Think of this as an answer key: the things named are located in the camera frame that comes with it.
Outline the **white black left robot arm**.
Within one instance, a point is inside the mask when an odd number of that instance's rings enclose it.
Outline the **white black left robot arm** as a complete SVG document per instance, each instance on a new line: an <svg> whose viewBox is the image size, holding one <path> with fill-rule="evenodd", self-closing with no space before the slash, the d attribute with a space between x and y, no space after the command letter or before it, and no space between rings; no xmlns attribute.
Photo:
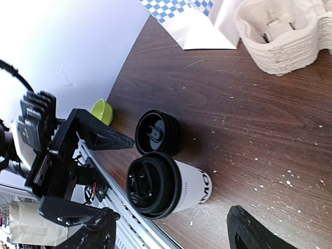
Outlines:
<svg viewBox="0 0 332 249"><path fill-rule="evenodd" d="M67 119L53 111L28 109L12 128L1 127L1 169L25 179L25 190L40 200L45 219L71 227L90 220L99 210L71 201L76 185L108 188L101 170L79 165L73 154L83 139L92 150L120 150L134 140L108 127L84 109Z"/></svg>

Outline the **black plastic cup lid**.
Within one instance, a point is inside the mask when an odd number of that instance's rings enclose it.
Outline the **black plastic cup lid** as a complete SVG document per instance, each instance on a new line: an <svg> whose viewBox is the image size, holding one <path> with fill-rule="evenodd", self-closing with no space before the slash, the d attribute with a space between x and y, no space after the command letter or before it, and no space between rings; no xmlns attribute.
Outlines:
<svg viewBox="0 0 332 249"><path fill-rule="evenodd" d="M179 204L182 177L174 159L164 153L149 153L131 162L126 194L130 205L144 218L169 216Z"/></svg>

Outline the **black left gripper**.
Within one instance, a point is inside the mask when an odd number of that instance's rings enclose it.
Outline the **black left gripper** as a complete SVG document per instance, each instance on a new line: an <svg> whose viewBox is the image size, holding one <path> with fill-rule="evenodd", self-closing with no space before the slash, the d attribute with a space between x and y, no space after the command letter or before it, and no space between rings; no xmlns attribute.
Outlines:
<svg viewBox="0 0 332 249"><path fill-rule="evenodd" d="M135 141L105 125L84 109L73 109L66 120L57 120L58 127L49 145L44 151L36 152L37 157L26 178L25 190L42 198L39 214L57 225L83 225L87 228L113 225L120 219L120 214L112 209L100 209L69 200L78 181L77 162L73 154L79 139L84 140L91 150L130 149Z"/></svg>

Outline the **single white paper cup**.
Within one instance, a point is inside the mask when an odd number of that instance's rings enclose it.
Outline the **single white paper cup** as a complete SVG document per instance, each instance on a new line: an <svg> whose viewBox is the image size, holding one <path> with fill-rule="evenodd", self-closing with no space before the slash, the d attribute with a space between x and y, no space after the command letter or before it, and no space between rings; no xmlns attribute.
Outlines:
<svg viewBox="0 0 332 249"><path fill-rule="evenodd" d="M164 153L146 154L132 161L128 168L128 201L150 220L203 204L212 189L212 180L206 172Z"/></svg>

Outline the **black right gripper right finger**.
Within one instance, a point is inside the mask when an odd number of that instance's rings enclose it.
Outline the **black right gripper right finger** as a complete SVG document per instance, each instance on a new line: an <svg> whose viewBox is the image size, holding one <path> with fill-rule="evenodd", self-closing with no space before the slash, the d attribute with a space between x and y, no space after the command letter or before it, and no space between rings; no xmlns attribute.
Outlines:
<svg viewBox="0 0 332 249"><path fill-rule="evenodd" d="M232 206L227 215L230 248L291 248L295 246L274 235L240 205Z"/></svg>

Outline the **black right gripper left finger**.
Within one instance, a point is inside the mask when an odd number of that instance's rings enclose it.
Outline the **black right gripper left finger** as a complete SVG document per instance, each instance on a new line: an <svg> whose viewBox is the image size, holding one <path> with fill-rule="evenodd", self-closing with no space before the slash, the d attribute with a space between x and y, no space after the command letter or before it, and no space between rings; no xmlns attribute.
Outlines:
<svg viewBox="0 0 332 249"><path fill-rule="evenodd" d="M116 212L100 209L67 240L54 248L115 248Z"/></svg>

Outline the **stack of black cup lids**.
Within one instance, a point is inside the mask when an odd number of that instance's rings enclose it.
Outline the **stack of black cup lids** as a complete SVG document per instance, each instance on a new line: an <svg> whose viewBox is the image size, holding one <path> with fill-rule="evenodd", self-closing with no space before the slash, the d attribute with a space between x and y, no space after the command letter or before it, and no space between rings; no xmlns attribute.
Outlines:
<svg viewBox="0 0 332 249"><path fill-rule="evenodd" d="M181 143L181 126L175 117L152 109L139 119L135 146L141 155L160 152L174 156L180 151Z"/></svg>

